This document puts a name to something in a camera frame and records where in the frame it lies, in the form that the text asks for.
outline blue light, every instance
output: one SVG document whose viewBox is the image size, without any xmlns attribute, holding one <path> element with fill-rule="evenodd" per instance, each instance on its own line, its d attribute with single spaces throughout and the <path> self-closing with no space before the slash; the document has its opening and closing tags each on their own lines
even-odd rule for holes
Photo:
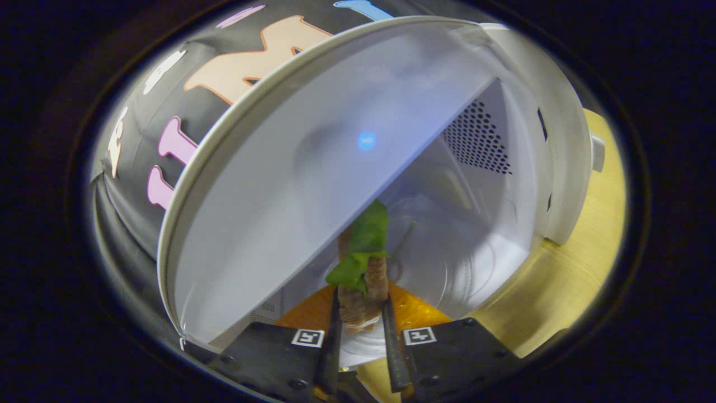
<svg viewBox="0 0 716 403">
<path fill-rule="evenodd" d="M 363 151 L 368 151 L 375 147 L 375 133 L 371 131 L 363 131 L 358 136 L 358 147 Z"/>
</svg>

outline orange plate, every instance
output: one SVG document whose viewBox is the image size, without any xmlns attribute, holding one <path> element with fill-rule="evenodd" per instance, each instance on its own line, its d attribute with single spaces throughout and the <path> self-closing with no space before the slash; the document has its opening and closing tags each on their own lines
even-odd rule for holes
<svg viewBox="0 0 716 403">
<path fill-rule="evenodd" d="M 332 285 L 323 287 L 291 309 L 286 315 L 280 317 L 276 325 L 328 331 L 334 289 L 335 287 Z M 388 290 L 393 301 L 395 322 L 400 333 L 403 329 L 435 326 L 452 321 L 451 318 L 404 288 L 390 283 Z"/>
</svg>

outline wooden table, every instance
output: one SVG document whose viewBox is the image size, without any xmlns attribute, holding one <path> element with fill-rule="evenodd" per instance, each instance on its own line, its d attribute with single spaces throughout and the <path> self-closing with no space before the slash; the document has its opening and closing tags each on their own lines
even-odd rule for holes
<svg viewBox="0 0 716 403">
<path fill-rule="evenodd" d="M 591 175 L 574 232 L 564 245 L 542 241 L 515 275 L 468 315 L 519 357 L 579 318 L 619 253 L 627 207 L 624 167 L 606 121 L 584 113 L 589 130 L 604 139 L 606 157 L 602 172 Z M 400 402 L 400 395 L 390 392 L 385 359 L 360 366 L 358 379 L 378 400 Z"/>
</svg>

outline lettuce leaf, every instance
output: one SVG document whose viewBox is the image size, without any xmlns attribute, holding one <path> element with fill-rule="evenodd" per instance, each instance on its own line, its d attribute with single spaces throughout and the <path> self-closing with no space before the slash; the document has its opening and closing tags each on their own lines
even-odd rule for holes
<svg viewBox="0 0 716 403">
<path fill-rule="evenodd" d="M 385 251 L 388 224 L 388 209 L 376 199 L 351 224 L 349 254 L 326 276 L 326 282 L 358 290 L 365 298 L 367 284 L 364 274 L 368 269 L 368 259 L 388 257 Z"/>
</svg>

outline open lid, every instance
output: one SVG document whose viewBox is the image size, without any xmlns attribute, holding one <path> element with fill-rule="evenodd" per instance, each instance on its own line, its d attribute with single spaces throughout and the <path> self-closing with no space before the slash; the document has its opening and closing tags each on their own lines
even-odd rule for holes
<svg viewBox="0 0 716 403">
<path fill-rule="evenodd" d="M 367 24 L 262 79 L 175 188 L 158 277 L 177 331 L 206 345 L 324 249 L 497 75 L 479 25 Z"/>
</svg>

